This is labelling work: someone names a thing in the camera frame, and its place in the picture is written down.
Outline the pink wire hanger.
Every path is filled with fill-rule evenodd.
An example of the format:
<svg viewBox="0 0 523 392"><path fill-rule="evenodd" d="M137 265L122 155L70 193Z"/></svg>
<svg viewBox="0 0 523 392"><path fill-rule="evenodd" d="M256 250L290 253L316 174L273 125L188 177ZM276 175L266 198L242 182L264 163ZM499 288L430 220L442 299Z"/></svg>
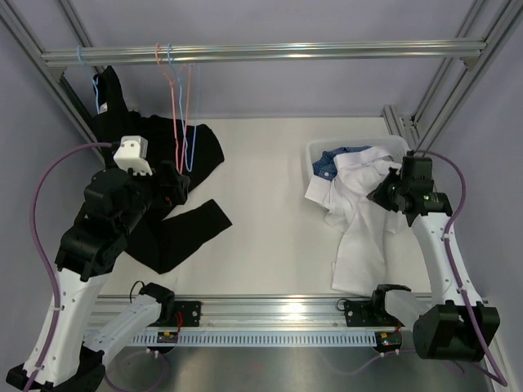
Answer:
<svg viewBox="0 0 523 392"><path fill-rule="evenodd" d="M170 103L172 111L172 126L174 137L175 164L178 172L182 174L187 164L187 118L189 114L190 88L192 79L192 64L175 66L171 57L171 45L167 45L167 62L164 63L160 55L159 43L154 47L154 59L161 69L170 89Z"/></svg>

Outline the blue plaid shirt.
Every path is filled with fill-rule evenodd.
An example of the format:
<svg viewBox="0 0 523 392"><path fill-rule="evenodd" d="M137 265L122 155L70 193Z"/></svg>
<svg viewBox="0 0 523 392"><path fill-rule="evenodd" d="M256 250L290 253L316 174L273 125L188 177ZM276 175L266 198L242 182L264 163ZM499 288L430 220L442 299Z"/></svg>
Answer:
<svg viewBox="0 0 523 392"><path fill-rule="evenodd" d="M324 180L332 181L337 175L334 159L339 154L359 153L369 149L369 145L359 147L340 147L330 151L324 151L319 160L312 163L313 174Z"/></svg>

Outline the white and black shirt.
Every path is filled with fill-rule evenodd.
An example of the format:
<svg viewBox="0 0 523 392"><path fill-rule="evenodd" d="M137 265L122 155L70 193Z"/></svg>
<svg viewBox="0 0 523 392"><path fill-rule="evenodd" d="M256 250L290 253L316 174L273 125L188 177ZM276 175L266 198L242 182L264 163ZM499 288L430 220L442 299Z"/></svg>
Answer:
<svg viewBox="0 0 523 392"><path fill-rule="evenodd" d="M385 179L389 168L400 168L390 152L374 146L352 154L339 154L332 181L311 177L305 198L327 210L325 222L342 232L333 262L331 288L358 296L370 296L385 282L387 264L384 234L403 229L403 217L367 199Z"/></svg>

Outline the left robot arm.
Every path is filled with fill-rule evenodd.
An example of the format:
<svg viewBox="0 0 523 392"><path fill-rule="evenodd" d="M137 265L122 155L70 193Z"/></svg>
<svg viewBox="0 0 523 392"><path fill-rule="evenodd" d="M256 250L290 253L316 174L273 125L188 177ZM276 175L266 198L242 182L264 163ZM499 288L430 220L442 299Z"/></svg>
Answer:
<svg viewBox="0 0 523 392"><path fill-rule="evenodd" d="M7 384L20 391L94 391L138 332L176 317L174 292L149 283L113 321L85 336L96 299L132 231L150 209L185 198L188 184L172 161L151 173L111 167L92 177L74 224L60 240L40 336L28 359L9 370Z"/></svg>

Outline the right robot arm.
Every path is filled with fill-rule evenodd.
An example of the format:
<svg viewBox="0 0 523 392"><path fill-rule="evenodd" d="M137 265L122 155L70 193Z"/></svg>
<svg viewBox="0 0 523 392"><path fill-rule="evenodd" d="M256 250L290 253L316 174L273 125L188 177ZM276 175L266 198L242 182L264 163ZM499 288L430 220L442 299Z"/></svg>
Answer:
<svg viewBox="0 0 523 392"><path fill-rule="evenodd" d="M432 160L408 152L399 169L391 169L369 201L406 219L422 250L431 304L402 285L381 284L371 296L376 323L395 319L413 333L422 359L478 363L488 352L500 325L498 311L484 304L472 284L454 233L458 213L446 194L434 190Z"/></svg>

